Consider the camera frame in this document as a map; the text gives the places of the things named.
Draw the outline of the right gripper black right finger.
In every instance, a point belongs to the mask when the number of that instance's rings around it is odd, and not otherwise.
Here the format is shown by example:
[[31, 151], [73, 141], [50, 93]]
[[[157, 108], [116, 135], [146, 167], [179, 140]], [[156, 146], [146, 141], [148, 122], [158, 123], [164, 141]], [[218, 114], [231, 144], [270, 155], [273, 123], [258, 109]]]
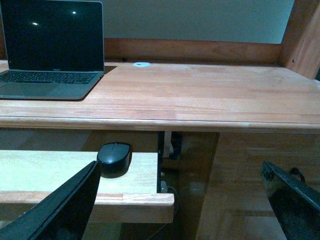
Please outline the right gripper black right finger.
[[300, 178], [265, 161], [260, 170], [266, 196], [288, 240], [320, 238], [320, 193]]

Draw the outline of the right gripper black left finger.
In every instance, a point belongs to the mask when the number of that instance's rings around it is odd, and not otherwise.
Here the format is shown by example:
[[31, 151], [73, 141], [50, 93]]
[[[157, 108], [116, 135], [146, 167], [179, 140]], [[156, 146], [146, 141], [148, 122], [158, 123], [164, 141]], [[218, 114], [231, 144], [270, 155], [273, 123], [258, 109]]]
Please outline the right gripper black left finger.
[[81, 240], [101, 178], [93, 161], [36, 206], [0, 230], [2, 240]]

